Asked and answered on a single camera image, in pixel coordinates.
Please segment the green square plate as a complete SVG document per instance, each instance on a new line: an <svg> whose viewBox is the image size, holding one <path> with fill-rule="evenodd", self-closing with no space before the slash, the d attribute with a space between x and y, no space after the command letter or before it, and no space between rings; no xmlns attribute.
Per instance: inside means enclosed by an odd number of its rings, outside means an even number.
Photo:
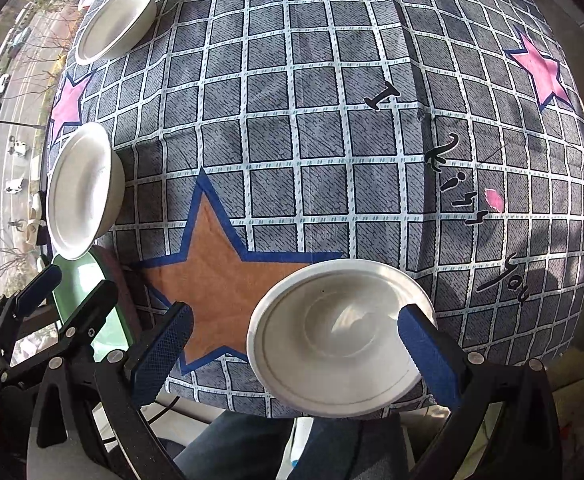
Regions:
<svg viewBox="0 0 584 480"><path fill-rule="evenodd" d="M52 292L62 325L101 281L116 284L118 302L94 336L94 359L101 361L115 349L127 350L140 334L140 325L127 292L123 271L112 255L106 249L94 246L77 260L55 255L52 263L62 272L61 283Z"/></svg>

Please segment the white bowl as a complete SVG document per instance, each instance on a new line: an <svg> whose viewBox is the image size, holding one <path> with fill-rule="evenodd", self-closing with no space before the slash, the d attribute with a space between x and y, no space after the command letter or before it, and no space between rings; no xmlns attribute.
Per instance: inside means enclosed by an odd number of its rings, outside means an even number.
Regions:
<svg viewBox="0 0 584 480"><path fill-rule="evenodd" d="M48 180L46 214L53 248L77 260L106 234L125 195L123 164L106 129L87 122L63 146Z"/></svg>
<svg viewBox="0 0 584 480"><path fill-rule="evenodd" d="M157 13L155 0L108 0L92 15L78 39L75 60L87 66L128 53L144 37Z"/></svg>
<svg viewBox="0 0 584 480"><path fill-rule="evenodd" d="M409 304L435 318L425 290L393 266L363 259L311 264L260 299L246 334L249 365L271 396L303 414L371 414L421 379L398 332Z"/></svg>

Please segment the person legs in jeans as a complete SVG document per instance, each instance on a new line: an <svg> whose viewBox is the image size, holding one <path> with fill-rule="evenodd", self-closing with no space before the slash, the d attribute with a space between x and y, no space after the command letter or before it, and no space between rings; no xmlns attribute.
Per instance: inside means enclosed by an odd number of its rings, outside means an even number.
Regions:
<svg viewBox="0 0 584 480"><path fill-rule="evenodd" d="M173 461L188 479L274 479L292 435L290 419L223 412ZM291 479L406 479L397 417L313 421Z"/></svg>

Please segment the grey checked star tablecloth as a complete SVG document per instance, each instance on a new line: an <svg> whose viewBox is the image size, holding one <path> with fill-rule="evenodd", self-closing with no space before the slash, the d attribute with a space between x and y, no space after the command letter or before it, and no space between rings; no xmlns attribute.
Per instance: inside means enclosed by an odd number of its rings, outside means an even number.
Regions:
<svg viewBox="0 0 584 480"><path fill-rule="evenodd" d="M98 122L121 157L106 243L142 323L183 301L207 327L169 393L290 416L246 362L242 290L325 257L410 274L441 328L492 362L567 350L584 110L534 0L156 5L130 52L68 55L47 154Z"/></svg>

